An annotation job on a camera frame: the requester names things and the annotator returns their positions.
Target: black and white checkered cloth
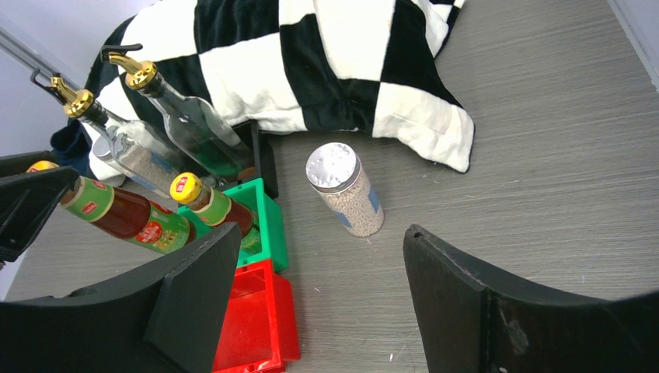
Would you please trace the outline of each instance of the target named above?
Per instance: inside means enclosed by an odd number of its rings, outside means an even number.
[[[129,56],[154,61],[175,89],[208,100],[230,125],[366,131],[466,172],[473,122],[434,64],[463,2],[161,0],[106,43],[142,44]],[[124,76],[97,59],[86,88],[114,113],[162,126]]]

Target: white wall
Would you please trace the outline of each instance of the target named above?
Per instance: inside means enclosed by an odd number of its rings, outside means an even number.
[[[608,0],[659,92],[659,0]]]
[[[1,0],[2,27],[83,86],[105,39],[155,0]],[[50,149],[66,125],[61,106],[30,82],[31,71],[0,50],[0,156]],[[20,260],[0,270],[4,300]]]

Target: wood grain surface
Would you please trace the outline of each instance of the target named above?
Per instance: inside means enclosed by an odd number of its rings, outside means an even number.
[[[427,371],[401,250],[413,223],[565,291],[659,287],[659,96],[606,2],[469,0],[437,66],[476,123],[465,175],[391,139],[273,139],[302,349],[289,372]],[[305,180],[329,141],[357,151],[385,208],[368,239]],[[9,298],[66,295],[156,257],[58,209]]]

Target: red bin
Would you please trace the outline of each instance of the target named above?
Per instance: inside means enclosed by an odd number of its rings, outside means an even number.
[[[299,359],[291,283],[274,273],[272,260],[239,268],[213,373],[278,373]]]

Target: jar of white beads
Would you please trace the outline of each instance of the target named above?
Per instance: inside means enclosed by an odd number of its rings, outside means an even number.
[[[366,237],[382,227],[385,212],[359,156],[350,146],[330,142],[317,148],[309,156],[306,174],[348,232]]]

